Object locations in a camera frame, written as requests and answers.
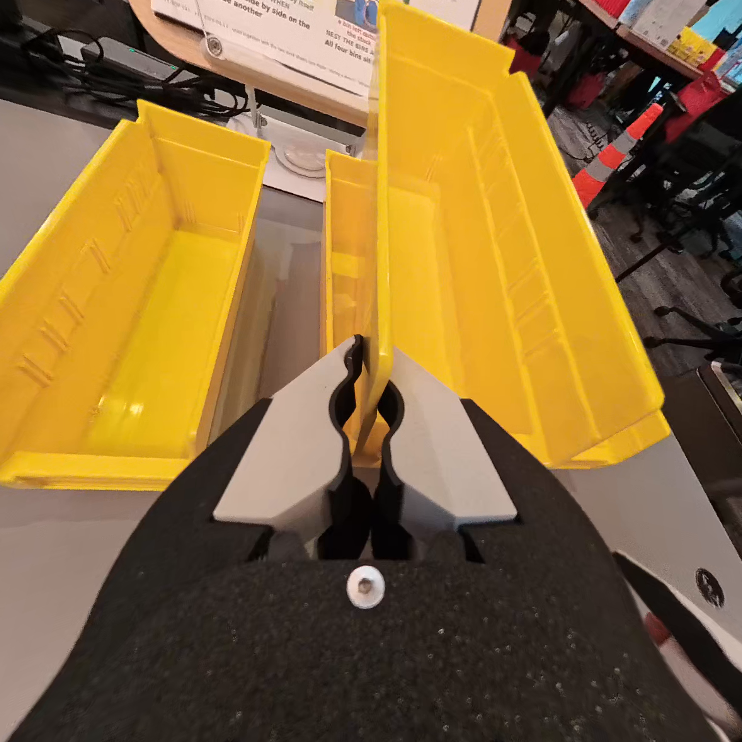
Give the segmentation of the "orange traffic cone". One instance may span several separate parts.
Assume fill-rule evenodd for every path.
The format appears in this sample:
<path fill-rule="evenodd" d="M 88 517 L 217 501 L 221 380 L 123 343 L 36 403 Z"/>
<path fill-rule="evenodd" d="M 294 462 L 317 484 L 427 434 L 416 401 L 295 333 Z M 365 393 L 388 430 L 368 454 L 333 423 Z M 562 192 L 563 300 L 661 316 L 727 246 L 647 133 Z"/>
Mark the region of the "orange traffic cone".
<path fill-rule="evenodd" d="M 653 103 L 573 177 L 573 187 L 585 210 L 663 112 L 663 105 Z"/>

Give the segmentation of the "red bag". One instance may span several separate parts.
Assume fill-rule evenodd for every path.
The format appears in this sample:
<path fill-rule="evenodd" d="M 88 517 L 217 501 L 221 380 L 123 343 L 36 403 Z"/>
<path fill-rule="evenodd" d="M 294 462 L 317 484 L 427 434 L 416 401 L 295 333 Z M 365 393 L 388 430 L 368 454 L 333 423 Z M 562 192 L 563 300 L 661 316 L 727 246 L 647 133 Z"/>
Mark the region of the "red bag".
<path fill-rule="evenodd" d="M 678 94 L 685 112 L 669 118 L 665 125 L 665 141 L 677 140 L 691 125 L 711 108 L 728 98 L 730 91 L 723 86 L 714 70 L 706 71 L 690 82 Z"/>

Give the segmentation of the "printed instruction sheet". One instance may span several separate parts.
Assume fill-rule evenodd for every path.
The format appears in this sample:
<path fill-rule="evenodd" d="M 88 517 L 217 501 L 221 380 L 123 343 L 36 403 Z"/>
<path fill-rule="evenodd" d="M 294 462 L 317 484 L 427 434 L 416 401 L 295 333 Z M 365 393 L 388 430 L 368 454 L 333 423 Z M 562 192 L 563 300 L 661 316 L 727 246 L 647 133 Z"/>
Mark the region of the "printed instruction sheet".
<path fill-rule="evenodd" d="M 359 97 L 377 93 L 378 1 L 154 1 L 152 11 L 200 32 L 214 59 L 249 53 Z"/>

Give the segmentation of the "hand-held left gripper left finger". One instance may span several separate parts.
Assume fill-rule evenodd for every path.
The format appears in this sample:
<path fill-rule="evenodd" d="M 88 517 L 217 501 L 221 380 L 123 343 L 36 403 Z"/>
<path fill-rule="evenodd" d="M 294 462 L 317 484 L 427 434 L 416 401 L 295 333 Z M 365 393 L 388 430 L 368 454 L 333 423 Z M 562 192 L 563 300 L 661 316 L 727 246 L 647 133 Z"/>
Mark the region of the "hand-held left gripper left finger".
<path fill-rule="evenodd" d="M 248 411 L 257 427 L 213 512 L 216 522 L 315 539 L 320 559 L 364 551 L 364 485 L 344 425 L 356 409 L 364 341 L 352 335 Z"/>

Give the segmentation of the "cluttered table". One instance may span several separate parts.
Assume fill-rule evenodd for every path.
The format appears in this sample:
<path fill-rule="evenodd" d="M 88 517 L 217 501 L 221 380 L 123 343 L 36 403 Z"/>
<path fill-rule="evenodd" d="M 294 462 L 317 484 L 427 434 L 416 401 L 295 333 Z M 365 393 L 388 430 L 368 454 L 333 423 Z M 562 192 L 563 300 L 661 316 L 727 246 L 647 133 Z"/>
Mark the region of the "cluttered table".
<path fill-rule="evenodd" d="M 667 50 L 660 49 L 649 43 L 642 36 L 637 35 L 629 26 L 621 23 L 618 19 L 608 14 L 599 4 L 593 1 L 576 1 L 581 10 L 586 11 L 590 16 L 597 20 L 599 24 L 605 26 L 610 32 L 617 36 L 630 48 L 641 53 L 645 57 L 654 60 L 659 65 L 679 73 L 689 80 L 699 79 L 704 70 L 694 67 L 686 60 L 682 60 Z"/>

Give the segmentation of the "round metal desk screw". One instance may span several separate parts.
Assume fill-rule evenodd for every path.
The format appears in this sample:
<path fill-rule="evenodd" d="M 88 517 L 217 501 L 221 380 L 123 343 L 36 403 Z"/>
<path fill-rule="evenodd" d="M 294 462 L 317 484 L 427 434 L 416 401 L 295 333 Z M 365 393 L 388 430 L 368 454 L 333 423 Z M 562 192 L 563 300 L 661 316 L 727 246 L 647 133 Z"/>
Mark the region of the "round metal desk screw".
<path fill-rule="evenodd" d="M 723 608 L 726 596 L 716 576 L 705 568 L 695 571 L 695 581 L 701 597 L 715 608 Z"/>

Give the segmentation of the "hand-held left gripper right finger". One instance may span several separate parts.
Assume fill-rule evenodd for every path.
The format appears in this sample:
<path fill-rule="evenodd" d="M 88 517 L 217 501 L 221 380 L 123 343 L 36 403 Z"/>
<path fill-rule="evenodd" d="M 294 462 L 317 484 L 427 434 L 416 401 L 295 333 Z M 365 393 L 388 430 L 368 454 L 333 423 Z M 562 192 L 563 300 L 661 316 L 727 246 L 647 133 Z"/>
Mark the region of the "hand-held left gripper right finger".
<path fill-rule="evenodd" d="M 516 520 L 464 400 L 397 348 L 379 413 L 388 426 L 379 476 L 388 521 L 425 543 L 462 526 Z"/>

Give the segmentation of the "yellow plastic storage bin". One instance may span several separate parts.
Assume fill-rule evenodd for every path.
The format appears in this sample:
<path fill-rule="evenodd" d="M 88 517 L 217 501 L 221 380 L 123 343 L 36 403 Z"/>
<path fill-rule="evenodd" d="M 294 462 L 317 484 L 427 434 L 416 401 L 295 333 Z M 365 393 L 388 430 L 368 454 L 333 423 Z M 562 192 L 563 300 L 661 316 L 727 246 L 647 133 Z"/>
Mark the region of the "yellow plastic storage bin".
<path fill-rule="evenodd" d="M 162 491 L 208 444 L 271 147 L 137 109 L 2 278 L 3 486 Z"/>
<path fill-rule="evenodd" d="M 392 178 L 377 226 L 376 163 L 327 154 L 326 352 L 366 339 L 358 453 L 402 350 L 476 402 L 552 469 L 616 465 L 666 439 L 663 392 L 563 172 L 532 214 L 518 177 L 471 153 L 442 178 Z"/>
<path fill-rule="evenodd" d="M 402 2 L 378 14 L 380 348 L 553 469 L 670 434 L 663 390 L 514 52 Z"/>

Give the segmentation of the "black power adapter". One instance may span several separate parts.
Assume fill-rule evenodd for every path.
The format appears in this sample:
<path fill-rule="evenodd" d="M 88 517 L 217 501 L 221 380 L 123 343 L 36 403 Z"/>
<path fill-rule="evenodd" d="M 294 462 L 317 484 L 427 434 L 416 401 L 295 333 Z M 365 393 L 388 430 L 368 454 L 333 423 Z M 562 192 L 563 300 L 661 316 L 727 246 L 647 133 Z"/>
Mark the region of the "black power adapter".
<path fill-rule="evenodd" d="M 182 72 L 176 65 L 106 36 L 83 45 L 80 55 L 86 64 L 101 70 L 148 82 L 169 82 Z"/>

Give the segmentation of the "grey desk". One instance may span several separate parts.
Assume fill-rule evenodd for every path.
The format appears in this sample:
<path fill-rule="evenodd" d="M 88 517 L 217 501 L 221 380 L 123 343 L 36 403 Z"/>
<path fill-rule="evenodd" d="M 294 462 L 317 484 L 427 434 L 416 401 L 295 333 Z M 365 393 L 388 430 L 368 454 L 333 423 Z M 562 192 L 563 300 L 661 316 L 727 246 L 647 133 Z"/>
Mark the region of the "grey desk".
<path fill-rule="evenodd" d="M 2 270 L 108 133 L 2 100 Z M 259 390 L 272 393 L 318 359 L 319 204 L 264 191 L 256 248 L 273 313 Z M 2 488 L 2 740 L 64 663 L 99 589 L 154 493 Z"/>

